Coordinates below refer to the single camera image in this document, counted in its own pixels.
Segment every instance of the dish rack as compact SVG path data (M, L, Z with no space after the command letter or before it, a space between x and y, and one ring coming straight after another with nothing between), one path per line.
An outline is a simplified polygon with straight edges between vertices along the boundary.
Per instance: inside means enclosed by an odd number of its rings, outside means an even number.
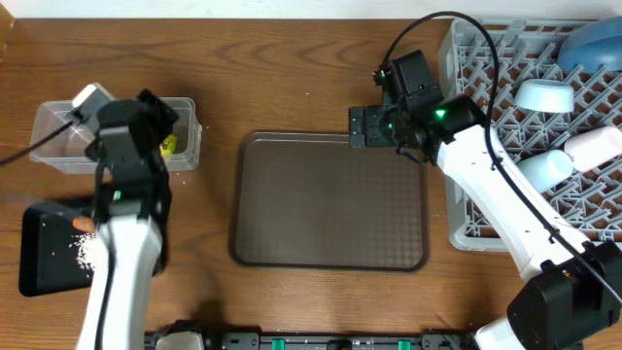
M481 20L499 55L500 77L493 126L517 162L560 148L576 134L606 125L622 129L622 74L603 67L595 74L578 66L563 72L555 64L562 43L588 21ZM493 65L482 34L456 19L439 51L439 80L445 97L465 93L488 108ZM572 113L550 114L514 106L513 96L526 79L566 82L574 88ZM445 179L447 219L452 245L460 250L507 251L468 195ZM542 194L574 227L595 243L622 238L622 157L592 171L575 172Z

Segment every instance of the brown tray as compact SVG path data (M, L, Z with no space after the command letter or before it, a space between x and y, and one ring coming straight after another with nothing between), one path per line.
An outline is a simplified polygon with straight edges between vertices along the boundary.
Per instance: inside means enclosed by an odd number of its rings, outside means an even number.
M229 252L244 265L415 271L430 255L425 165L340 134L240 146Z

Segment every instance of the blue bowl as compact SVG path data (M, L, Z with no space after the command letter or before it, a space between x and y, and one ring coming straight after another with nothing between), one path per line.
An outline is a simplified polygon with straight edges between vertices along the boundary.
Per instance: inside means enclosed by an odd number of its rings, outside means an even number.
M581 64L585 73L596 73L604 65L622 70L622 17L602 19L577 29L560 48L557 64L564 71Z

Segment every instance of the wooden table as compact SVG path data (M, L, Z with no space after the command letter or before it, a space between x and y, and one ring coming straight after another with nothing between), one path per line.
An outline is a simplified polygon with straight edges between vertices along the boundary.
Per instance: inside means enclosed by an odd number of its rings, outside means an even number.
M196 102L204 127L194 171L171 176L170 265L154 280L147 327L195 318L266 332L476 330L522 286L508 254L466 253L447 237L445 191L430 168L432 257L416 274L250 269L227 254L236 149L253 130L347 131L348 107L380 101L371 71L408 21L17 21L0 67L0 155L26 147L37 107L99 82ZM423 50L434 71L448 20L426 23L396 54ZM33 201L91 193L92 176L24 158L1 169L0 348L73 348L88 290L22 297L21 215ZM587 340L622 347L621 328Z

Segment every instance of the pink cup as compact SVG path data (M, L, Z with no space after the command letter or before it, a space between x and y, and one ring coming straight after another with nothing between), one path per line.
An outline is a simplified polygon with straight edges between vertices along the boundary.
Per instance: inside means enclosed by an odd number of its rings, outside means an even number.
M592 130L566 141L564 152L578 171L589 171L622 154L622 131L614 126Z

